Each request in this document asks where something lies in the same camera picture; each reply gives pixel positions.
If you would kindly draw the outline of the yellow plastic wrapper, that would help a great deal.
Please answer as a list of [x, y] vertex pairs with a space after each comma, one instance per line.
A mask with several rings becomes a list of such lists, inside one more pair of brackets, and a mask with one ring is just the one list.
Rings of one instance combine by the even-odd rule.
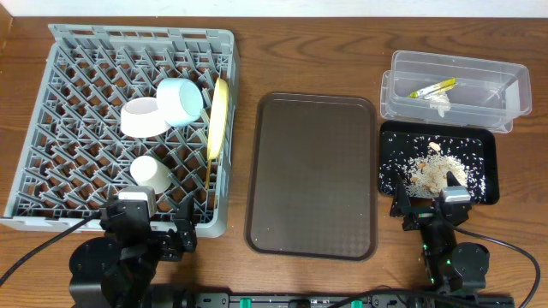
[[451, 78], [433, 84], [431, 86], [424, 87], [408, 95], [409, 98], [428, 99], [432, 96], [439, 95], [440, 93], [452, 90], [457, 86], [456, 78]]

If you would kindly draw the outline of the white round bowl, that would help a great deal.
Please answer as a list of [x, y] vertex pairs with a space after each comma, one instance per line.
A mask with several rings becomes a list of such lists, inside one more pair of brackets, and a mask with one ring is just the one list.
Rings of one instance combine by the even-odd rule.
[[156, 98], [135, 98], [122, 106], [120, 129], [129, 137], [150, 138], [170, 128], [158, 108]]

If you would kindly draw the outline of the yellow round plate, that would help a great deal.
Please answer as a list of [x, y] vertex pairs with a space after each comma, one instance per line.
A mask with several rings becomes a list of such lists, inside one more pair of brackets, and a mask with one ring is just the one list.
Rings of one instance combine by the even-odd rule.
[[207, 160], [219, 157], [223, 146], [223, 136], [229, 111], [229, 86], [222, 78], [215, 84], [209, 120]]

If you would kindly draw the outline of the light blue bowl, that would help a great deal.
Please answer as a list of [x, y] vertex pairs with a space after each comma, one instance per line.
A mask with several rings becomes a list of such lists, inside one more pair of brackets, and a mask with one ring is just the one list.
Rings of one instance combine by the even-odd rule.
[[172, 127], [184, 127], [197, 121], [203, 110], [200, 89], [188, 79], [162, 80], [156, 98], [160, 113]]

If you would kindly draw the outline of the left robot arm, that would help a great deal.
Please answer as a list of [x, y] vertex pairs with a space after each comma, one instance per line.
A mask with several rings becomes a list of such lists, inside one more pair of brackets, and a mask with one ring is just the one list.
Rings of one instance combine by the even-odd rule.
[[154, 231], [145, 200], [113, 198], [100, 208], [104, 236], [80, 245], [69, 260], [69, 292], [77, 307], [195, 307], [180, 287], [153, 285], [158, 264], [179, 262], [197, 247], [194, 200], [172, 217], [175, 229]]

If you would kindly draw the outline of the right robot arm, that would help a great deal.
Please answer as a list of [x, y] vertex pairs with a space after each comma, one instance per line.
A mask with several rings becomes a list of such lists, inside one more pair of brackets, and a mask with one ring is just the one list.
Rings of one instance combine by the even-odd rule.
[[443, 294], [473, 293], [486, 286], [488, 249], [472, 242], [458, 243], [455, 227], [468, 219], [472, 197], [455, 176], [447, 174], [447, 186], [428, 207], [413, 206], [402, 177], [396, 184], [390, 216], [403, 219], [402, 229], [418, 230], [423, 242], [426, 271], [433, 286]]

